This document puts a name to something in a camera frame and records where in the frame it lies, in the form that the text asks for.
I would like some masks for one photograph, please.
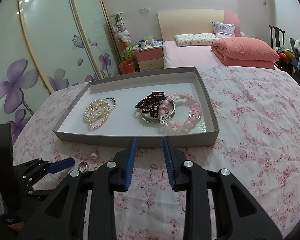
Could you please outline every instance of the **nightstand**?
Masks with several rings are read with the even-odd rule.
[[[141,71],[163,68],[163,45],[148,46],[134,51]]]

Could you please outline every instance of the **headboard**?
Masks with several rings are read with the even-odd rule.
[[[214,33],[212,22],[235,24],[235,36],[240,37],[238,15],[211,9],[180,9],[158,12],[163,41],[174,41],[178,34]]]

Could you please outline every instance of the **gray box tray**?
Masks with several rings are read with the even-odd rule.
[[[193,95],[202,108],[202,122],[189,132],[178,132],[160,123],[144,121],[135,105],[152,91],[162,91],[166,95],[172,92]],[[90,131],[83,121],[83,112],[90,102],[103,98],[115,98],[116,107],[100,129]],[[189,107],[177,107],[173,120],[184,122],[188,114]],[[138,147],[161,148],[162,137],[168,136],[174,147],[197,147],[213,145],[219,134],[219,126],[197,69],[181,67],[142,71],[90,82],[63,113],[53,132],[63,141],[100,146],[127,147],[130,138],[135,137]]]

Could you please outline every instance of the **pillow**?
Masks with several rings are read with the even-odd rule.
[[[232,38],[235,37],[234,34],[234,24],[224,24],[224,23],[217,23],[217,22],[212,22],[214,25],[214,34],[220,38]]]
[[[211,47],[217,47],[220,53],[233,59],[276,62],[280,58],[268,43],[248,37],[221,39],[215,41]]]
[[[213,33],[179,34],[175,36],[178,47],[211,45],[219,38]]]
[[[227,56],[223,56],[222,53],[218,51],[218,47],[211,47],[213,53],[220,59],[220,61],[225,66],[239,66],[239,67],[258,67],[258,68],[268,68],[274,69],[274,63],[270,61],[263,60],[240,60],[233,59]]]

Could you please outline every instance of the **mug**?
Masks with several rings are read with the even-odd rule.
[[[146,47],[147,42],[145,40],[140,41],[140,46],[142,49]]]

